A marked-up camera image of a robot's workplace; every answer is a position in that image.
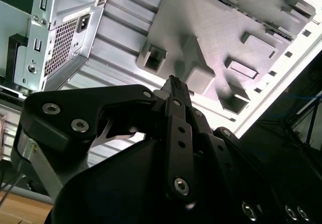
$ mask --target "silver bolt head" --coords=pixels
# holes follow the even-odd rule
[[[177,100],[173,100],[173,102],[177,105],[177,106],[181,106],[181,103]]]
[[[41,22],[42,25],[46,25],[47,24],[47,21],[45,19],[42,19],[40,22]]]
[[[175,189],[184,196],[189,194],[189,185],[184,179],[175,179]]]
[[[144,94],[146,97],[149,97],[149,98],[151,98],[151,97],[152,97],[152,95],[151,95],[151,93],[150,93],[150,92],[143,92],[143,94]]]
[[[202,112],[201,111],[196,110],[195,113],[197,114],[197,116],[202,117]]]
[[[44,113],[48,115],[56,115],[60,113],[60,107],[53,103],[46,103],[42,106]]]
[[[39,21],[39,17],[37,15],[32,16],[32,19],[35,20],[36,22]]]
[[[300,214],[300,216],[306,220],[306,221],[310,221],[310,219],[308,218],[307,214],[305,213],[305,211],[301,208],[301,207],[297,207],[297,211]]]
[[[256,213],[254,211],[254,209],[248,205],[247,203],[243,202],[241,204],[242,206],[242,209],[243,209],[243,212],[244,214],[251,220],[251,221],[257,221],[257,216],[256,216]]]
[[[230,137],[230,136],[231,136],[230,132],[229,132],[228,130],[226,130],[226,129],[224,129],[222,132],[223,132],[223,134],[224,134],[226,137]]]
[[[75,119],[71,122],[71,128],[76,132],[87,132],[90,128],[89,124],[82,119]]]
[[[285,211],[289,215],[290,218],[292,218],[293,220],[297,220],[297,216],[296,216],[295,212],[289,206],[287,206],[287,205],[285,206]]]

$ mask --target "power supply fan grille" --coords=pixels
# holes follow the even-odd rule
[[[47,61],[45,65],[45,76],[52,74],[60,66],[67,63],[76,25],[77,19],[74,19],[57,28],[52,59]]]

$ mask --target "silver metal frame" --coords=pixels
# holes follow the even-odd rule
[[[34,0],[25,61],[16,67],[15,83],[32,91],[44,90],[50,77],[45,75],[45,64],[52,58],[57,28],[70,20],[91,14],[87,30],[75,34],[71,45],[76,45],[77,42],[77,47],[71,47],[67,61],[78,54],[88,57],[105,2],[106,0]],[[35,50],[35,45],[40,43],[39,50]],[[35,69],[34,72],[28,70],[31,67]]]

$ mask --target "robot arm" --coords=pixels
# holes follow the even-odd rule
[[[88,168],[91,147],[136,132],[145,139]],[[173,76],[156,94],[140,85],[32,94],[12,161],[55,201],[51,223],[308,223]]]

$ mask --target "wooden table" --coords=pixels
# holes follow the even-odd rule
[[[0,208],[1,224],[44,224],[52,205],[10,194]]]

